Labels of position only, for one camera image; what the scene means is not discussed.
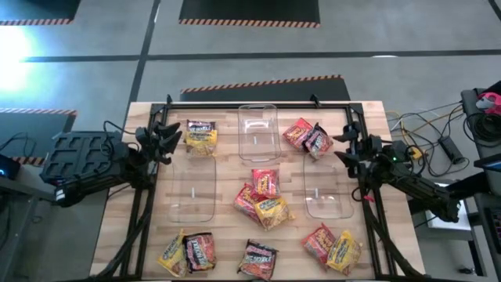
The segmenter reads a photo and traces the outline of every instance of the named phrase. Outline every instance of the concrete floor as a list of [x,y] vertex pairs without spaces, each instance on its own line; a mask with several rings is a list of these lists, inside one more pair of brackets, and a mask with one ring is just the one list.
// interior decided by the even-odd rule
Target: concrete floor
[[[320,0],[320,29],[183,26],[177,24],[181,3],[160,0],[149,54],[501,49],[501,21],[488,0]],[[122,124],[139,57],[114,61],[111,56],[140,55],[153,4],[154,0],[82,0],[68,26],[0,27],[0,42],[8,42],[0,45],[0,107],[76,109],[74,130],[100,130],[104,120]],[[352,100],[383,100],[386,110],[405,113],[459,101],[461,90],[499,80],[501,56],[450,55],[150,61],[137,100],[163,101],[168,93],[178,99],[179,90],[187,87],[343,74]],[[44,58],[17,63],[29,56]],[[64,62],[61,56],[72,61]],[[83,56],[98,56],[99,61],[81,62]],[[444,122],[437,126],[442,128]],[[419,124],[409,119],[407,126]],[[473,161],[478,155],[463,137],[461,124],[452,124],[452,137]],[[437,138],[432,131],[423,134]],[[437,171],[448,165],[441,151],[433,165]],[[448,177],[461,179],[476,171],[470,165]],[[104,202],[104,193],[98,193],[71,208],[41,205],[38,214],[43,221],[31,227],[18,277],[87,277]],[[461,265],[472,266],[467,244],[466,250],[456,250],[465,242],[426,239],[420,240],[420,247],[426,271],[433,277],[497,280],[492,262],[486,262],[489,278],[456,273]]]

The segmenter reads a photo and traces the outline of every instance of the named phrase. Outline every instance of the clear plastic container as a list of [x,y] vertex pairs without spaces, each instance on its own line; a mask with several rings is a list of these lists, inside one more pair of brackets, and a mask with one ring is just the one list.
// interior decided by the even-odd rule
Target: clear plastic container
[[277,109],[272,104],[244,105],[238,109],[239,155],[250,163],[280,157]]
[[208,222],[214,217],[216,161],[172,156],[168,217],[172,222]]
[[311,217],[347,219],[353,216],[351,180],[334,154],[326,154],[319,160],[306,154],[304,173],[306,210]]

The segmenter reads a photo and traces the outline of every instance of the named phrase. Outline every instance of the candy bag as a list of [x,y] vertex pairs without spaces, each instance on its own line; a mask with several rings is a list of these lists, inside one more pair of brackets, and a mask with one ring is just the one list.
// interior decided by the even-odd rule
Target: candy bag
[[323,223],[317,228],[313,233],[309,234],[305,239],[301,241],[301,244],[306,248],[306,250],[313,256],[315,256],[320,265],[327,269],[327,259],[329,258],[329,252],[335,241],[334,235]]
[[275,169],[253,169],[252,179],[254,182],[254,192],[256,197],[274,198],[279,197],[278,170]]
[[187,120],[186,130],[186,153],[191,157],[213,156],[216,142],[218,141],[218,131],[216,123],[206,121]]
[[350,231],[345,230],[330,250],[327,265],[347,276],[359,261],[361,252],[359,243],[353,239]]
[[310,131],[308,138],[304,143],[306,150],[316,160],[320,159],[333,144],[334,142],[332,139],[327,135],[325,130],[319,126],[318,122],[313,130]]
[[300,118],[294,125],[289,127],[284,133],[285,140],[298,150],[304,150],[303,142],[313,127],[305,119]]
[[252,198],[252,190],[252,185],[245,183],[243,189],[236,195],[233,205],[237,210],[261,224],[258,214],[256,213],[256,208],[254,207],[257,201]]
[[254,205],[261,224],[265,230],[279,225],[285,220],[294,219],[294,215],[287,207],[287,202],[283,198],[268,199]]
[[277,252],[274,248],[264,246],[253,240],[247,240],[245,255],[243,255],[242,262],[236,272],[239,273],[241,271],[245,274],[270,281],[275,269]]
[[157,260],[175,277],[184,277],[186,270],[188,270],[185,248],[182,244],[184,236],[185,234],[180,230],[178,236],[167,246],[164,253]]
[[214,253],[214,238],[212,233],[197,233],[188,235],[183,243],[186,250],[186,261],[189,272],[213,269],[216,266]]

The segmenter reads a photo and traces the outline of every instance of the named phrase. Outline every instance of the black metal frame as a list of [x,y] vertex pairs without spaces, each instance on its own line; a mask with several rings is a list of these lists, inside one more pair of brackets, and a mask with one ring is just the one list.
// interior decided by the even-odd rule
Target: black metal frame
[[[193,109],[238,109],[238,107],[249,104],[249,103],[154,103],[150,108],[150,119],[148,121],[148,131],[151,132],[153,129],[153,123],[160,116],[160,122],[167,124],[167,116],[169,110],[193,110]],[[366,127],[366,121],[364,118],[363,108],[361,103],[319,103],[315,102],[303,102],[303,103],[274,103],[278,109],[338,109],[344,110],[346,112],[347,123],[351,124],[355,119],[360,123],[361,127],[361,138],[367,138],[368,132]],[[357,150],[355,146],[356,141],[351,141],[350,147]],[[159,169],[159,164],[156,165],[156,171],[153,175],[153,187],[148,190],[148,196],[146,198],[146,205],[141,218],[138,220],[139,208],[142,198],[143,190],[136,190],[134,200],[132,203],[131,218],[129,220],[128,226],[128,236],[124,244],[121,246],[115,258],[107,266],[108,272],[105,276],[98,275],[97,277],[89,277],[81,281],[137,281],[142,280],[142,271],[144,265],[144,259],[146,256],[146,247],[148,242],[148,234],[150,231],[150,220],[153,212],[153,202],[155,197],[155,186],[157,183],[157,174]],[[366,194],[366,188],[363,185],[359,185],[361,193]],[[384,214],[383,201],[380,195],[379,189],[373,190],[376,210],[377,210],[377,220],[381,224],[381,227],[385,233],[388,231],[386,216]],[[373,263],[374,280],[391,280],[391,281],[447,281],[441,279],[433,279],[430,277],[404,277],[397,274],[395,260],[392,258],[389,250],[384,247],[388,272],[389,274],[384,274],[381,269],[379,252],[377,248],[377,241],[375,236],[375,230],[369,223],[370,218],[373,218],[373,212],[369,206],[368,201],[362,201],[362,210],[364,214],[364,219],[366,223],[367,238],[369,243],[370,256]],[[139,252],[138,259],[135,266],[134,274],[129,274],[129,262],[131,258],[132,245],[137,239],[138,235],[141,233],[141,239],[139,242]],[[119,276],[113,276],[116,272],[118,266],[122,266]]]

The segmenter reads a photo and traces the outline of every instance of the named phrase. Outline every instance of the hazard stripe tape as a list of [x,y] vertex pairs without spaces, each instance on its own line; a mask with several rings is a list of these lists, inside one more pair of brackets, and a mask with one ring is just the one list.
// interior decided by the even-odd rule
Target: hazard stripe tape
[[13,108],[0,108],[0,113],[16,113],[16,114],[64,114],[64,115],[77,115],[76,110],[47,110],[47,109],[13,109]]
[[258,82],[246,82],[246,83],[235,83],[230,85],[215,85],[215,86],[204,86],[204,87],[195,87],[195,88],[187,88],[181,89],[181,93],[188,92],[199,92],[199,91],[212,91],[219,89],[233,89],[233,88],[242,88],[242,87],[254,87],[261,85],[275,85],[275,84],[284,84],[291,82],[302,82],[302,81],[316,81],[316,80],[325,80],[325,79],[344,79],[342,75],[339,74],[331,74],[331,75],[321,75],[315,77],[307,77],[307,78],[289,78],[289,79],[276,79],[272,81],[258,81]]
[[320,23],[296,22],[286,20],[210,20],[210,19],[182,19],[179,24],[187,25],[226,25],[245,27],[299,27],[318,28]]
[[41,166],[45,163],[44,157],[11,157],[11,159],[22,165]]
[[25,26],[25,25],[61,25],[71,24],[70,19],[47,19],[47,20],[0,20],[0,26]]

